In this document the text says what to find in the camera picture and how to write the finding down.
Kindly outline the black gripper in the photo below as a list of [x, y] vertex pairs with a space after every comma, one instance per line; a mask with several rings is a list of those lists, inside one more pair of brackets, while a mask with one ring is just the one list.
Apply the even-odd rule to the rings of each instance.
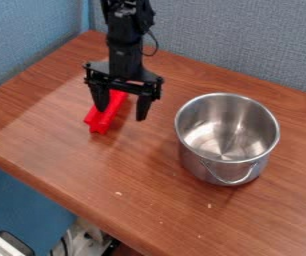
[[109, 90], [137, 95], [136, 120], [147, 118], [152, 100], [161, 97], [163, 78], [147, 70], [143, 64], [141, 44], [109, 46], [108, 61], [88, 61], [84, 64], [84, 83], [90, 89], [100, 112], [109, 105]]

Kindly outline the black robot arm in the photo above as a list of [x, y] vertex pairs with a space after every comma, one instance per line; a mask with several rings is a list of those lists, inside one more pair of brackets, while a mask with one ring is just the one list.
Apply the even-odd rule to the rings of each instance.
[[164, 83], [163, 77], [143, 64], [143, 39], [152, 34], [155, 11], [149, 0], [101, 0], [101, 10], [108, 26], [109, 61], [84, 64], [84, 82], [101, 112], [109, 106], [111, 90], [136, 95], [136, 120], [143, 121], [152, 102], [161, 98]]

